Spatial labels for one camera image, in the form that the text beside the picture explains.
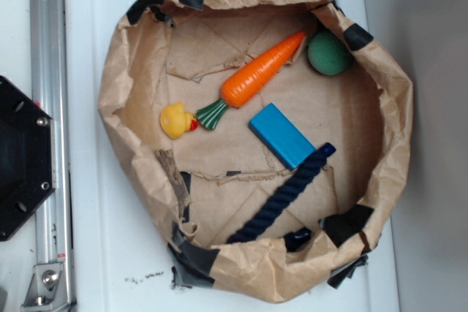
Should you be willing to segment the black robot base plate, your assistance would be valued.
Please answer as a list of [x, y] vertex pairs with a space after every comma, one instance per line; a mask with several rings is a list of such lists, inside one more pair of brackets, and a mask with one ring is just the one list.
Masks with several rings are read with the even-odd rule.
[[1, 77], [1, 241], [10, 240], [54, 190], [52, 119]]

